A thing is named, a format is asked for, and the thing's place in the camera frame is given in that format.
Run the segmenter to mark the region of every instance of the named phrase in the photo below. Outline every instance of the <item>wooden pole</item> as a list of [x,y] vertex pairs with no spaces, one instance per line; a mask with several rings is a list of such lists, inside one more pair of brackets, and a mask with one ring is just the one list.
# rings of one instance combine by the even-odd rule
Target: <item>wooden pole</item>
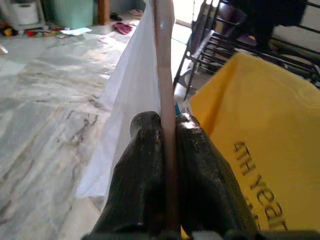
[[171,74],[171,36],[175,23],[172,0],[153,0],[157,73],[160,87],[161,126],[164,134],[166,226],[180,231],[178,205],[178,171],[176,161],[176,114]]
[[110,0],[98,0],[98,23],[106,25],[110,22]]

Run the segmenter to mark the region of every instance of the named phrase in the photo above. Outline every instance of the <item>yellow t-shirt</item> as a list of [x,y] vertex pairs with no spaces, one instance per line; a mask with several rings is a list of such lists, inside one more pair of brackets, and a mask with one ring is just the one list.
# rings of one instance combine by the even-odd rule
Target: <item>yellow t-shirt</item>
[[238,54],[191,98],[261,230],[320,231],[320,91]]

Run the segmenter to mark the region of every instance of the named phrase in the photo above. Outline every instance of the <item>gray marble floor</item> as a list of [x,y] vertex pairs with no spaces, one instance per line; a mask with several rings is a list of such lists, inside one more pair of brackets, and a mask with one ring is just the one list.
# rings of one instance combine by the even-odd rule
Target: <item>gray marble floor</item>
[[[103,200],[74,192],[109,115],[97,97],[132,35],[111,31],[0,37],[0,240],[77,240],[99,217]],[[185,46],[172,41],[175,73]]]

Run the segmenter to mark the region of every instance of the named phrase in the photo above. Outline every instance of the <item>metal rack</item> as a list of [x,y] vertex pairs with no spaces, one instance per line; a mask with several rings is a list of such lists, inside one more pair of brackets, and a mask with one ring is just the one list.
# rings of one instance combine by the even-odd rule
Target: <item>metal rack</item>
[[[305,55],[301,55],[298,53],[290,53],[290,56],[295,56],[298,58],[291,58],[290,56],[283,55],[278,52],[272,52],[268,50],[258,50],[254,45],[250,45],[238,40],[230,40],[227,36],[215,32],[213,30],[215,24],[217,22],[222,22],[224,24],[228,24],[231,26],[235,26],[236,23],[230,22],[227,20],[223,20],[219,17],[219,9],[221,4],[229,5],[229,2],[226,0],[220,0],[218,6],[214,12],[213,20],[210,22],[210,14],[214,11],[213,7],[210,6],[209,11],[206,16],[205,28],[201,33],[201,44],[198,46],[194,54],[191,54],[190,51],[190,43],[192,41],[193,34],[191,34],[187,48],[183,55],[182,61],[180,63],[179,69],[173,81],[173,87],[175,88],[177,83],[181,83],[185,85],[184,79],[181,77],[182,66],[184,64],[185,59],[190,59],[193,62],[193,67],[189,69],[190,78],[186,86],[186,94],[187,97],[192,80],[195,75],[195,71],[197,68],[201,67],[209,71],[212,74],[215,74],[224,64],[225,62],[231,58],[234,54],[238,52],[247,52],[253,56],[260,57],[268,62],[274,63],[296,75],[301,76],[302,78],[310,81],[314,84],[318,89],[320,89],[320,67],[318,66],[319,62],[314,60],[314,58],[306,57]],[[320,9],[320,5],[307,2],[308,6],[313,8]],[[296,25],[295,27],[320,34],[320,31],[317,29],[313,29],[304,25]],[[293,44],[291,42],[278,39],[275,37],[271,38],[275,42],[279,42],[282,45],[287,45],[293,47],[298,50],[305,51],[307,53],[313,54],[320,59],[320,52],[309,49],[307,47],[299,46],[297,44]]]

